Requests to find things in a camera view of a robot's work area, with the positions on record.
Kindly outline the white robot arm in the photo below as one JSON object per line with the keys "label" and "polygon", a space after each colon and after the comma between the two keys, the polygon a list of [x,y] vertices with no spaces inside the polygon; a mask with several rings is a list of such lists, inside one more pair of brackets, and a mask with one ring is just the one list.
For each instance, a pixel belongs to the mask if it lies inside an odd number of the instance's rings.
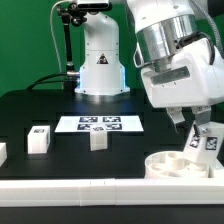
{"label": "white robot arm", "polygon": [[[221,46],[197,30],[195,0],[127,0],[134,17],[136,51],[149,101],[164,108],[177,126],[184,123],[182,109],[195,114],[196,130],[212,132],[210,107],[224,101],[224,54]],[[75,91],[84,96],[115,95],[124,79],[118,74],[115,48],[117,28],[102,13],[108,0],[78,0],[84,13],[85,62]]]}

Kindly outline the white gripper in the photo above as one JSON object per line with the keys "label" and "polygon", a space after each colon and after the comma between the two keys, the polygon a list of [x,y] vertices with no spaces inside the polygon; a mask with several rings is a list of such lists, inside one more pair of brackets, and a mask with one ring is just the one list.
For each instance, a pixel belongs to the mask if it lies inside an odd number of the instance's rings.
{"label": "white gripper", "polygon": [[210,64],[210,55],[209,42],[202,38],[172,57],[170,71],[156,73],[150,68],[141,71],[149,101],[154,108],[167,108],[178,134],[186,126],[181,107],[192,106],[196,106],[193,108],[195,132],[211,134],[208,105],[224,101],[224,59],[217,48],[213,64]]}

